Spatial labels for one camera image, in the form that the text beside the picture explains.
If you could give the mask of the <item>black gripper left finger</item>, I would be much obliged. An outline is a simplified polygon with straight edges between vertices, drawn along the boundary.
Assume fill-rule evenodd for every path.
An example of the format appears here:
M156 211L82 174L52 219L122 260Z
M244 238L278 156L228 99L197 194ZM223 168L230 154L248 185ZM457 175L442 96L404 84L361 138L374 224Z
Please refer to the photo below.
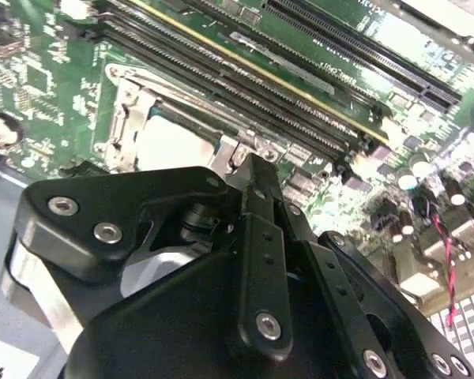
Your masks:
M228 179L205 167L34 182L21 194L5 271L70 356L91 320L200 257L283 258L268 163Z

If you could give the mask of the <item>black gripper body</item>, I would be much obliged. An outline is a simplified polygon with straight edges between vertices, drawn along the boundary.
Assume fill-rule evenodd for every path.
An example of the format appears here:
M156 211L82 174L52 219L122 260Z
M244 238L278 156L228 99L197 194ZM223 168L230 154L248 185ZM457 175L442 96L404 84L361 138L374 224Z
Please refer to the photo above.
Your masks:
M200 257L103 311L68 378L355 378L356 354L283 258Z

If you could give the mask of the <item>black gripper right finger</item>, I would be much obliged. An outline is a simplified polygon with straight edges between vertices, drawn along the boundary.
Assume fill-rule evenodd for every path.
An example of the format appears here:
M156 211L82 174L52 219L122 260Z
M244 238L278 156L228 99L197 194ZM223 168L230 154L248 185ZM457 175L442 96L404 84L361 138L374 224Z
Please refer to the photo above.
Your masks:
M268 193L284 237L313 289L327 327L338 378L474 378L474 368L439 330L340 233L316 237L305 215L286 202L268 164Z

